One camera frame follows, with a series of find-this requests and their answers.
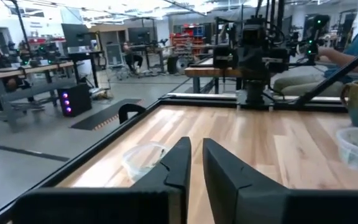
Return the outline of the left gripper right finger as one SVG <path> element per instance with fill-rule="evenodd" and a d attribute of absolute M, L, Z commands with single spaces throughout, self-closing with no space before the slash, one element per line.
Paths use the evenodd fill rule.
<path fill-rule="evenodd" d="M 358 224 L 358 190 L 289 189 L 210 138 L 203 170 L 215 224 Z"/>

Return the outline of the small clear plastic cup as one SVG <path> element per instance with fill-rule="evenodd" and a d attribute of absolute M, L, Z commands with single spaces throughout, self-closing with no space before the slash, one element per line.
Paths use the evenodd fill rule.
<path fill-rule="evenodd" d="M 129 178 L 137 182 L 150 172 L 169 150 L 167 146 L 154 141 L 136 145 L 122 155 L 122 166 Z"/>

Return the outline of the red storage shelf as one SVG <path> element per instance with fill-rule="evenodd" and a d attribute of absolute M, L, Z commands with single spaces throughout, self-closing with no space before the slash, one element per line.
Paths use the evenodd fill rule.
<path fill-rule="evenodd" d="M 203 52 L 201 46 L 204 45 L 204 25 L 174 25 L 173 32 L 170 34 L 170 43 L 175 55 L 194 60 Z"/>

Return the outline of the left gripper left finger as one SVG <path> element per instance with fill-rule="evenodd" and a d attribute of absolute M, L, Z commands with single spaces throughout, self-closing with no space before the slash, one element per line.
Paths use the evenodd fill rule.
<path fill-rule="evenodd" d="M 187 224 L 191 141 L 182 137 L 127 188 L 42 188 L 13 206 L 13 224 Z"/>

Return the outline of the thin black pole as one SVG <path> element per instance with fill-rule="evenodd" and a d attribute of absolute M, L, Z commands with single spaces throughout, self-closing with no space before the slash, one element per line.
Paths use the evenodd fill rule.
<path fill-rule="evenodd" d="M 30 50 L 29 41 L 28 41 L 28 38 L 27 38 L 27 34 L 26 34 L 26 31 L 25 31 L 24 23 L 23 23 L 23 20 L 22 20 L 22 16 L 21 16 L 21 13 L 20 13 L 20 10 L 19 10 L 17 0 L 8 0 L 8 1 L 12 2 L 13 5 L 14 5 L 14 8 L 15 8 L 15 11 L 17 13 L 18 20 L 19 20 L 19 24 L 21 26 L 21 31 L 22 31 L 22 34 L 23 34 L 23 37 L 24 37 L 25 49 L 28 51 L 29 57 L 33 58 L 33 55 L 32 55 L 32 52 Z"/>

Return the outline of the black aluminium table frame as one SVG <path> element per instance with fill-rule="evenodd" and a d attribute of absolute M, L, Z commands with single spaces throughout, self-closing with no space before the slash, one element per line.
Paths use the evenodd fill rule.
<path fill-rule="evenodd" d="M 203 140 L 210 138 L 263 175 L 289 189 L 358 190 L 358 170 L 339 156 L 336 133 L 356 127 L 340 97 L 322 97 L 325 81 L 302 96 L 274 96 L 262 106 L 235 95 L 169 93 L 129 119 L 41 183 L 42 188 L 127 188 L 135 184 L 122 155 L 139 144 L 172 148 L 191 141 L 187 224 L 215 224 L 203 170 Z M 13 224 L 13 206 L 0 223 Z"/>

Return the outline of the black computer tower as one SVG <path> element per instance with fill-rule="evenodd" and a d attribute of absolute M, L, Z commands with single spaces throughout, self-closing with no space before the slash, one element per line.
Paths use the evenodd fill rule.
<path fill-rule="evenodd" d="M 57 90 L 62 113 L 65 117 L 75 117 L 92 108 L 87 84 L 59 88 Z"/>

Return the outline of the black hazard-striped floor mat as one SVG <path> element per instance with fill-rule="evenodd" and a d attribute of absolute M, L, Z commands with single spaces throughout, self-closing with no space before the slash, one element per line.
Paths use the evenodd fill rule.
<path fill-rule="evenodd" d="M 144 100 L 124 99 L 121 100 L 71 126 L 72 129 L 95 131 L 118 119 L 119 108 L 125 104 L 141 105 Z"/>

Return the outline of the black frame clamp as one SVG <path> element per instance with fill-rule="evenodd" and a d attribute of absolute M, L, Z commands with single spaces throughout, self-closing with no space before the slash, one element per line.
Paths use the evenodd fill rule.
<path fill-rule="evenodd" d="M 142 114 L 145 111 L 146 108 L 144 108 L 141 105 L 126 103 L 119 108 L 118 111 L 119 124 L 122 124 L 129 119 L 129 113 Z"/>

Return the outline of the wooden workbench dark legs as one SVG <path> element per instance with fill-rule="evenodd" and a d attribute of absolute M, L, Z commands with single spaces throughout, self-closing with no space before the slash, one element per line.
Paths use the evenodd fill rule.
<path fill-rule="evenodd" d="M 38 105 L 46 103 L 57 104 L 58 96 L 56 91 L 64 87 L 76 85 L 76 78 L 73 77 L 73 62 L 56 63 L 42 65 L 39 67 L 24 66 L 21 68 L 1 68 L 0 69 L 0 102 L 3 108 L 0 111 L 0 121 L 7 121 L 11 129 L 16 129 L 17 119 L 23 117 L 24 112 L 36 108 Z M 25 90 L 7 92 L 3 84 L 4 78 L 15 78 L 29 76 L 34 73 L 43 73 L 46 78 L 45 83 L 33 85 Z M 42 98 L 35 103 L 21 103 L 21 99 L 49 92 L 50 96 Z"/>
<path fill-rule="evenodd" d="M 213 89 L 214 94 L 226 92 L 226 82 L 232 80 L 235 83 L 235 91 L 242 89 L 241 74 L 238 70 L 227 68 L 225 70 L 213 67 L 213 59 L 205 58 L 191 64 L 184 70 L 185 75 L 192 79 L 193 93 L 209 93 Z M 210 78 L 211 80 L 204 86 L 201 86 L 201 78 Z"/>

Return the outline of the black computer monitor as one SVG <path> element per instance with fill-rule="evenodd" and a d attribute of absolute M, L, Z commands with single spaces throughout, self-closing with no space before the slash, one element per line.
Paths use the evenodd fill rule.
<path fill-rule="evenodd" d="M 93 34 L 84 24 L 62 24 L 68 47 L 91 46 Z"/>
<path fill-rule="evenodd" d="M 129 42 L 136 45 L 150 42 L 150 29 L 148 27 L 128 28 Z"/>

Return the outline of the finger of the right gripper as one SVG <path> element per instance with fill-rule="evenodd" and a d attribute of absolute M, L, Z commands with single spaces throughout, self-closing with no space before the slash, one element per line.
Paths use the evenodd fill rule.
<path fill-rule="evenodd" d="M 217 45 L 213 50 L 214 68 L 237 68 L 237 50 L 228 45 Z"/>
<path fill-rule="evenodd" d="M 271 49 L 267 57 L 267 67 L 272 73 L 282 73 L 289 68 L 289 59 L 287 49 L 274 48 Z"/>

